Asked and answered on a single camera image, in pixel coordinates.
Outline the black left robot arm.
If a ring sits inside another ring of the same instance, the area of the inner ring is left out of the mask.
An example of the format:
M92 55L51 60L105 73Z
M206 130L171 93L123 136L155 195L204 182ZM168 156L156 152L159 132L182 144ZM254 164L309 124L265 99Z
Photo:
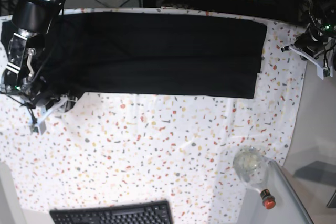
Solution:
M303 8L301 20L307 24L307 29L296 37L293 45L318 59L330 51L327 44L335 39L335 1L299 0L299 7Z

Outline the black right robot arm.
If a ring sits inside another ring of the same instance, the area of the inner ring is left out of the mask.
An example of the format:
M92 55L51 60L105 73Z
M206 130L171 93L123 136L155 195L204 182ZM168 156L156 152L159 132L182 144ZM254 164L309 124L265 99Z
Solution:
M18 96L29 109L50 108L61 96L40 74L46 56L46 35L66 0L18 0L12 15L17 27L8 45L8 63L1 77L1 93Z

